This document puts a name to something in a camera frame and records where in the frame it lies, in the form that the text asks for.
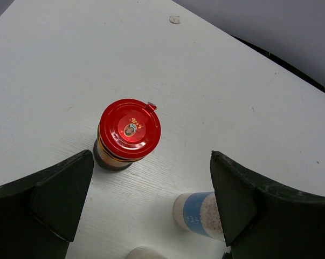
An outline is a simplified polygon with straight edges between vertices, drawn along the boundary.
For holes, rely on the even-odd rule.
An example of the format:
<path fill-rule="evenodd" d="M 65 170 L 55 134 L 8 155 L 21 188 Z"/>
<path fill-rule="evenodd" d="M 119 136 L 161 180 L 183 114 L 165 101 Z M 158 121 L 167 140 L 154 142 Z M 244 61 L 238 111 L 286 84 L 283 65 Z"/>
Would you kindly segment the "red lid sauce jar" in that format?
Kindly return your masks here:
<path fill-rule="evenodd" d="M 161 137 L 156 109 L 153 103 L 121 99 L 104 110 L 93 147 L 101 168 L 122 171 L 154 151 Z"/>

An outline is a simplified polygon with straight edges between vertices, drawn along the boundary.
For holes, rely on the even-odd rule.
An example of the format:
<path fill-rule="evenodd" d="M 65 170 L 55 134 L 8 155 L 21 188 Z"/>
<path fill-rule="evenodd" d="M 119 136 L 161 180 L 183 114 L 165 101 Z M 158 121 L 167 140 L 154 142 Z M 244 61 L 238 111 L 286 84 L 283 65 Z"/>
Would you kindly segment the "white granule shaker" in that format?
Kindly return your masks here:
<path fill-rule="evenodd" d="M 164 255 L 149 247 L 137 247 L 133 249 L 125 259 L 167 259 Z"/>

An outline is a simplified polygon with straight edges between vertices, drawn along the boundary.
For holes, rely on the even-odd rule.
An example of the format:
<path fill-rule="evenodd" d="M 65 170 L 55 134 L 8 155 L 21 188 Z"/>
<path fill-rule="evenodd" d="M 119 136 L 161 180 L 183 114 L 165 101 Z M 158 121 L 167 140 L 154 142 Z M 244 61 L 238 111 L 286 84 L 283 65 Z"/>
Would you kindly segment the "blue label salt shaker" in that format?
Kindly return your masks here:
<path fill-rule="evenodd" d="M 195 234 L 224 241 L 214 192 L 183 193 L 173 204 L 175 222 Z"/>

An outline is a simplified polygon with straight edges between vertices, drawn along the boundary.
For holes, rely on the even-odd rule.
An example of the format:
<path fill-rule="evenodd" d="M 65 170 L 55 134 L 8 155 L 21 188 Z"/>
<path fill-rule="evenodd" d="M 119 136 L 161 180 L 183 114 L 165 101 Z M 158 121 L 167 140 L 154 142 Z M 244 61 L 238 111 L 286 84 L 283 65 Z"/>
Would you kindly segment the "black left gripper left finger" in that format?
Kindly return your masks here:
<path fill-rule="evenodd" d="M 65 258 L 93 168 L 93 154 L 86 149 L 1 185 L 0 258 Z"/>

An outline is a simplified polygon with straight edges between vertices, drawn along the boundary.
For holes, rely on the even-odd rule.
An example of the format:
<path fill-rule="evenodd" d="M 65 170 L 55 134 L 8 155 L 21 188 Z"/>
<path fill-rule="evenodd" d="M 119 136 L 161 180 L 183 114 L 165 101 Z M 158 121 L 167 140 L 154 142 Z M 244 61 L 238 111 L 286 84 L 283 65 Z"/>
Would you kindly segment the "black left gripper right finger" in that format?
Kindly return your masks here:
<path fill-rule="evenodd" d="M 228 258 L 325 258 L 325 197 L 214 151 L 210 172 Z"/>

